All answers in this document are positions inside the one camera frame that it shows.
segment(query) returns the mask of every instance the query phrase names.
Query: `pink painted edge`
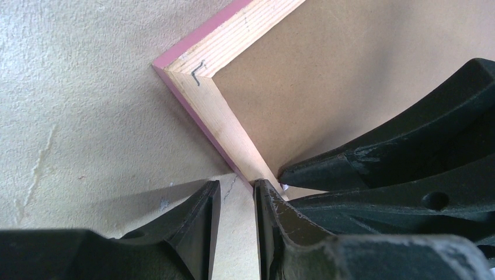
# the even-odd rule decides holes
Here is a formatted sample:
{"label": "pink painted edge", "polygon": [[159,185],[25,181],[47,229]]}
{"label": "pink painted edge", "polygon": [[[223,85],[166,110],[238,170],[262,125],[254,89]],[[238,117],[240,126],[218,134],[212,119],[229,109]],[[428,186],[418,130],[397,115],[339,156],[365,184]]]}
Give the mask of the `pink painted edge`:
{"label": "pink painted edge", "polygon": [[175,95],[175,97],[179,100],[180,104],[186,109],[186,111],[191,115],[193,120],[196,122],[196,124],[201,128],[203,133],[206,135],[208,140],[213,144],[213,146],[218,150],[220,155],[225,159],[227,164],[232,168],[232,170],[239,176],[239,178],[244,182],[247,183],[248,186],[250,186],[248,180],[244,177],[244,175],[239,171],[239,168],[237,165],[232,161],[232,159],[227,155],[226,151],[223,149],[223,147],[218,143],[218,141],[215,139],[213,134],[208,130],[204,122],[201,120],[200,116],[194,111],[194,109],[189,105],[187,100],[180,94],[180,91],[178,88],[173,84],[172,80],[170,77],[167,76],[165,71],[163,69],[158,68],[157,66],[153,65],[153,68],[155,69],[156,73],[162,78],[162,80],[165,82],[165,84],[168,86],[168,88],[172,91],[172,93]]}
{"label": "pink painted edge", "polygon": [[177,44],[164,52],[153,61],[153,65],[164,69],[174,60],[185,53],[190,47],[201,41],[206,35],[213,32],[218,26],[230,19],[235,13],[251,3],[252,0],[234,0],[232,3],[221,9],[216,15],[208,19],[191,34],[180,40]]}

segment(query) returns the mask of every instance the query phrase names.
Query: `brown fiberboard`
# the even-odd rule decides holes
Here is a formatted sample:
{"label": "brown fiberboard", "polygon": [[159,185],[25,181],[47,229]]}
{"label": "brown fiberboard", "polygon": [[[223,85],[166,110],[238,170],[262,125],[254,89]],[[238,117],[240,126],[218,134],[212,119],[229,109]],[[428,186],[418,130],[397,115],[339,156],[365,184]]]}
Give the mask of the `brown fiberboard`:
{"label": "brown fiberboard", "polygon": [[274,174],[384,123],[473,57],[495,1],[307,0],[213,80]]}

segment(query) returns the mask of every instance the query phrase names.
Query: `wooden frame side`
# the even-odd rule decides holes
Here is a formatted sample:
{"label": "wooden frame side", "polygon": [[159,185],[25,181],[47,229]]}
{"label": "wooden frame side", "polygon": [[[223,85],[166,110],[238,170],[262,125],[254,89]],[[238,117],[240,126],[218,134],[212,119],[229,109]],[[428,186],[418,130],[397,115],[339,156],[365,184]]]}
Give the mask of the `wooden frame side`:
{"label": "wooden frame side", "polygon": [[153,62],[153,67],[231,168],[251,182],[274,174],[212,77],[304,0],[235,0]]}

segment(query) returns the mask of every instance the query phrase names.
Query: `screw hole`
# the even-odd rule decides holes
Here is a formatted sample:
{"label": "screw hole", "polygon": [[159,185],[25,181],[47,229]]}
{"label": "screw hole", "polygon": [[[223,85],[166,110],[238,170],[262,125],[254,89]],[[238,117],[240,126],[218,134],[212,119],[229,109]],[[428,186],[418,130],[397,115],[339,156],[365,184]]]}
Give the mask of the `screw hole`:
{"label": "screw hole", "polygon": [[440,211],[447,207],[449,204],[449,198],[446,193],[431,192],[423,197],[421,203],[428,209]]}
{"label": "screw hole", "polygon": [[124,236],[122,236],[120,239],[133,239],[133,238],[139,238],[143,237],[146,234],[140,230],[133,230],[132,232],[126,233]]}

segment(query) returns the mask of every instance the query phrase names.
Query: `white textured surface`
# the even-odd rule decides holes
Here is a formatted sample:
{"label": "white textured surface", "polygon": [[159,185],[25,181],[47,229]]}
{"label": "white textured surface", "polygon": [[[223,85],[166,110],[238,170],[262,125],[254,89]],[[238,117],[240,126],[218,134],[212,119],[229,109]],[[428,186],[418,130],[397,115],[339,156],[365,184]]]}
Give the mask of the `white textured surface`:
{"label": "white textured surface", "polygon": [[[194,189],[175,185],[230,173],[151,68],[228,2],[1,1],[0,228],[118,237]],[[257,277],[252,199],[234,187],[215,279]]]}

